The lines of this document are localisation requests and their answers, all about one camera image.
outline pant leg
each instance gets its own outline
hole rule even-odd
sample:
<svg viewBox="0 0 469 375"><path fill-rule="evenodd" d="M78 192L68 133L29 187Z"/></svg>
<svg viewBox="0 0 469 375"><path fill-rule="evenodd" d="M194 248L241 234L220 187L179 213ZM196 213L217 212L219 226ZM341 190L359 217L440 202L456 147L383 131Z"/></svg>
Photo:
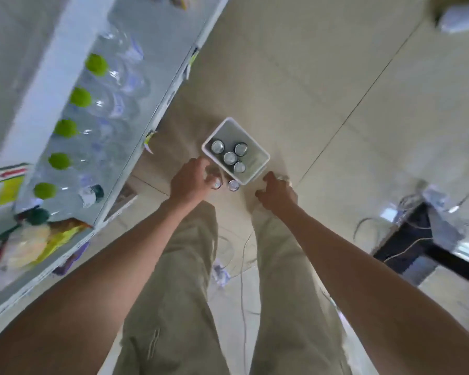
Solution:
<svg viewBox="0 0 469 375"><path fill-rule="evenodd" d="M113 374L229 374L206 302L217 237L215 209L202 202L172 235L126 317Z"/></svg>
<svg viewBox="0 0 469 375"><path fill-rule="evenodd" d="M288 228L259 205L261 325L250 375L350 374L337 310L315 286L316 273Z"/></svg>

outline person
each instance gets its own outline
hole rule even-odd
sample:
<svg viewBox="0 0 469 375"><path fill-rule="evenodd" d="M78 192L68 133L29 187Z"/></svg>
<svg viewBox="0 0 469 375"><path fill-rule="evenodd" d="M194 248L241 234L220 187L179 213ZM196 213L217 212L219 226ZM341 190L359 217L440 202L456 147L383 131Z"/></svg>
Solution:
<svg viewBox="0 0 469 375"><path fill-rule="evenodd" d="M0 334L0 374L96 374L124 320L114 373L229 373L206 302L217 240L207 165L186 163L158 210ZM252 215L262 309L250 374L350 373L309 263L379 374L469 373L469 334L444 309L307 215L288 182L264 180Z"/></svg>

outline forearm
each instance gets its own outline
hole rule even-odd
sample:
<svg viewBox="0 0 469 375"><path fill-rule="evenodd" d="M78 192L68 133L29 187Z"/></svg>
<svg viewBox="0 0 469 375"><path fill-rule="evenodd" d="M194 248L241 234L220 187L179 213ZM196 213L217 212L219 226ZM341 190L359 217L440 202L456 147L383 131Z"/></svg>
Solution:
<svg viewBox="0 0 469 375"><path fill-rule="evenodd" d="M0 373L97 373L187 213L164 202L33 302L0 335Z"/></svg>
<svg viewBox="0 0 469 375"><path fill-rule="evenodd" d="M469 373L469 334L437 303L297 205L280 218L379 373Z"/></svg>

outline green bottle cap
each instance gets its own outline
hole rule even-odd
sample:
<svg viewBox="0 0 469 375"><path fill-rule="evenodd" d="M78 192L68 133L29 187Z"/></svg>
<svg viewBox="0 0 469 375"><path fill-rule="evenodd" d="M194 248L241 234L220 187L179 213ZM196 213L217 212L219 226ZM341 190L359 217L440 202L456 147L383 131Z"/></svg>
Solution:
<svg viewBox="0 0 469 375"><path fill-rule="evenodd" d="M69 102L75 104L77 107L87 108L92 102L90 92L85 88L75 87L73 92L71 92Z"/></svg>
<svg viewBox="0 0 469 375"><path fill-rule="evenodd" d="M54 134L60 135L64 138L74 137L78 134L76 122L70 119L62 119L56 124Z"/></svg>
<svg viewBox="0 0 469 375"><path fill-rule="evenodd" d="M103 188L99 184L93 185L91 188L95 193L95 202L100 202L104 198Z"/></svg>
<svg viewBox="0 0 469 375"><path fill-rule="evenodd" d="M25 219L31 225L37 226L46 223L49 217L50 213L48 212L48 210L45 210L43 208L35 208L26 212Z"/></svg>
<svg viewBox="0 0 469 375"><path fill-rule="evenodd" d="M90 54L85 61L85 68L96 76L104 76L108 71L108 63L102 56Z"/></svg>
<svg viewBox="0 0 469 375"><path fill-rule="evenodd" d="M57 189L55 188L55 185L51 183L38 183L33 189L33 194L42 200L53 198L56 195L56 192Z"/></svg>
<svg viewBox="0 0 469 375"><path fill-rule="evenodd" d="M54 152L48 157L48 162L56 170L66 170L71 167L71 159L64 152Z"/></svg>

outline hand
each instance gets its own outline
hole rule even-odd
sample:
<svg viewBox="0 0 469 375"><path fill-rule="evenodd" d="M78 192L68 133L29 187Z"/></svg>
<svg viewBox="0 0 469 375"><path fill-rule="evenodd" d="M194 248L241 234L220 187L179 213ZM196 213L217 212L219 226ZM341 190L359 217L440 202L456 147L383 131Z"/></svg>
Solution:
<svg viewBox="0 0 469 375"><path fill-rule="evenodd" d="M215 184L215 176L205 179L205 169L210 164L206 158L191 158L175 174L170 182L169 201L187 213L192 211L200 201L205 200Z"/></svg>
<svg viewBox="0 0 469 375"><path fill-rule="evenodd" d="M256 197L263 207L273 212L277 217L285 210L297 204L297 194L285 180L276 179L274 172L268 172L263 180L266 182L266 190L256 191Z"/></svg>

